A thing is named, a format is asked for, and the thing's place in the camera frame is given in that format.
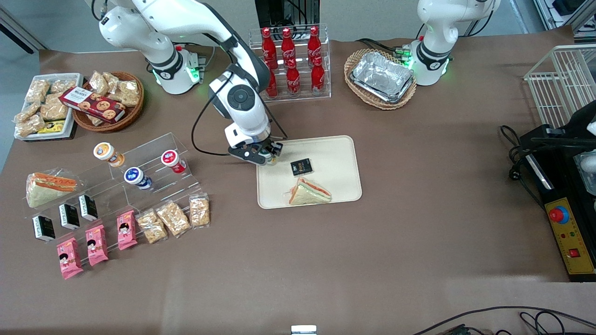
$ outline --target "wrapped sandwich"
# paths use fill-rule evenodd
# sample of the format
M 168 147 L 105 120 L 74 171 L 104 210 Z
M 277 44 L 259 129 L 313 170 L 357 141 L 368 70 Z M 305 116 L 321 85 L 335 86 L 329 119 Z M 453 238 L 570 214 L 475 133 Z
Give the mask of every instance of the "wrapped sandwich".
M 39 207 L 73 192 L 76 186 L 77 182 L 74 179 L 47 175 L 40 172 L 31 173 L 27 177 L 27 203 L 31 208 Z
M 290 193 L 290 205 L 322 204 L 331 201 L 329 191 L 304 177 L 298 178 Z

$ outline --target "pink snack package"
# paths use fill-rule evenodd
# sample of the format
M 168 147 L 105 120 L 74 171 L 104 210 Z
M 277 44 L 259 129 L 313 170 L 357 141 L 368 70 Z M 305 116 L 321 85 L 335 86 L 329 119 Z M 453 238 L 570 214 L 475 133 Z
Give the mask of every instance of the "pink snack package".
M 135 211 L 126 212 L 116 219 L 118 249 L 124 250 L 136 244 Z
M 99 225 L 85 231 L 87 237 L 87 255 L 89 264 L 95 264 L 108 260 L 108 245 L 105 243 L 104 225 Z
M 60 243 L 57 247 L 58 257 L 60 258 L 60 271 L 64 279 L 68 279 L 83 271 L 83 268 L 80 267 L 80 257 L 77 248 L 78 245 L 74 237 Z

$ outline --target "foil container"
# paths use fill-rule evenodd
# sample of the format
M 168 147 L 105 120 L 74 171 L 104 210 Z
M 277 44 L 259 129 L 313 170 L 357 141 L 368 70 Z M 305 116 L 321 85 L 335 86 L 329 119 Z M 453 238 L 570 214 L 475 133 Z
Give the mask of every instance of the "foil container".
M 352 70 L 350 78 L 383 101 L 395 104 L 414 82 L 414 73 L 379 52 L 368 52 Z

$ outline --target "red emergency stop button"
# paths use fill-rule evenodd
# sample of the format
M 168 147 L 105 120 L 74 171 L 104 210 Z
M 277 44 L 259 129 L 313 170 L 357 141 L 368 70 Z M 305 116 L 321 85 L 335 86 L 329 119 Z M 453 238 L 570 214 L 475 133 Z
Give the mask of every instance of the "red emergency stop button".
M 569 221 L 569 212 L 563 206 L 557 206 L 548 212 L 548 217 L 554 222 L 566 224 Z
M 571 257 L 571 258 L 579 257 L 579 250 L 578 249 L 569 249 L 569 257 Z

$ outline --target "red bottle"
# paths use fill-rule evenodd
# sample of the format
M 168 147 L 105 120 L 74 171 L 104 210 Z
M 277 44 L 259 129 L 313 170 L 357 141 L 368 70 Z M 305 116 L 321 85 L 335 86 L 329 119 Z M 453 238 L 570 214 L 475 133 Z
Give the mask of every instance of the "red bottle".
M 311 39 L 308 40 L 308 66 L 313 66 L 315 58 L 321 56 L 321 41 L 319 40 L 319 27 L 311 27 Z
M 265 27 L 261 30 L 263 35 L 263 58 L 270 69 L 277 69 L 277 49 L 271 39 L 271 29 Z
M 300 95 L 300 73 L 296 69 L 296 60 L 289 59 L 287 67 L 288 94 L 290 98 L 297 98 Z
M 325 88 L 325 69 L 323 69 L 323 58 L 321 56 L 313 61 L 314 67 L 311 72 L 311 90 L 314 95 L 321 95 Z
M 284 28 L 282 36 L 284 39 L 281 42 L 281 52 L 283 53 L 284 64 L 285 66 L 288 66 L 288 60 L 296 60 L 296 47 L 294 46 L 294 41 L 292 41 L 292 32 L 290 28 Z
M 267 97 L 271 100 L 277 98 L 277 83 L 275 82 L 275 73 L 269 68 L 269 86 L 267 86 Z

